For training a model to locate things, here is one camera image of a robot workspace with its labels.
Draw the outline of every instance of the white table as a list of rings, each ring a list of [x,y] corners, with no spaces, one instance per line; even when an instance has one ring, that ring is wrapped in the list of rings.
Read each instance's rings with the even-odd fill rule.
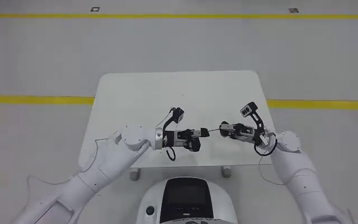
[[[127,124],[154,128],[171,106],[181,107],[185,114],[167,130],[211,130],[224,120],[256,127],[239,112],[251,101],[257,104],[265,126],[275,130],[260,81],[252,71],[106,74],[98,85],[78,162],[84,165],[95,150],[95,139],[121,131]],[[254,165],[260,159],[252,144],[223,138],[218,131],[200,142],[199,152],[175,148],[176,161],[169,160],[165,149],[149,149],[133,168]],[[262,160],[270,163],[270,158]]]

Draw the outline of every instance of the black cable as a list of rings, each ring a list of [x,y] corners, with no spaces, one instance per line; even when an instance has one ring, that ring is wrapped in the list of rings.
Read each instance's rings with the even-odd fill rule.
[[[169,157],[169,159],[170,159],[171,161],[175,161],[175,159],[176,159],[175,151],[174,151],[174,149],[173,149],[172,147],[169,146],[169,148],[173,151],[174,158],[172,158],[172,157],[169,155],[168,150],[166,150],[167,155],[168,155],[168,157]]]
[[[215,131],[215,130],[220,130],[220,128],[218,128],[218,129],[213,129],[213,130],[209,130],[208,132],[213,132],[213,131]]]
[[[267,154],[263,154],[263,153],[260,153],[260,152],[258,152],[258,150],[256,149],[256,145],[254,144],[253,145],[253,149],[255,150],[255,152],[257,153],[257,154],[259,154],[260,156],[269,156],[269,155],[271,155],[273,152],[274,152],[274,150],[276,149],[276,146],[277,146],[277,139],[275,139],[275,145],[274,145],[274,147],[272,148],[272,150],[269,152],[269,153],[267,153]]]

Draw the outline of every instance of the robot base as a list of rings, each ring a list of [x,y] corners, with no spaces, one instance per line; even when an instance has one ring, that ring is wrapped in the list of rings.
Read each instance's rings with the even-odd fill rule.
[[[234,205],[223,188],[200,178],[178,177],[156,183],[147,190],[136,224],[159,224],[180,218],[238,223]]]

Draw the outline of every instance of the display screen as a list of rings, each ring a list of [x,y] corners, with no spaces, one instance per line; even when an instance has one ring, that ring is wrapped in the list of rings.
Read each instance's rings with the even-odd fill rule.
[[[205,204],[205,189],[200,186],[174,186],[168,191],[168,204]]]

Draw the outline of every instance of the black screen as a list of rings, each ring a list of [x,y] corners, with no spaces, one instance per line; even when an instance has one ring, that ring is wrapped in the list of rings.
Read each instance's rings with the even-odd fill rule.
[[[168,204],[205,204],[205,188],[175,186],[168,191]]]
[[[198,178],[168,180],[159,223],[190,217],[214,218],[208,184]]]

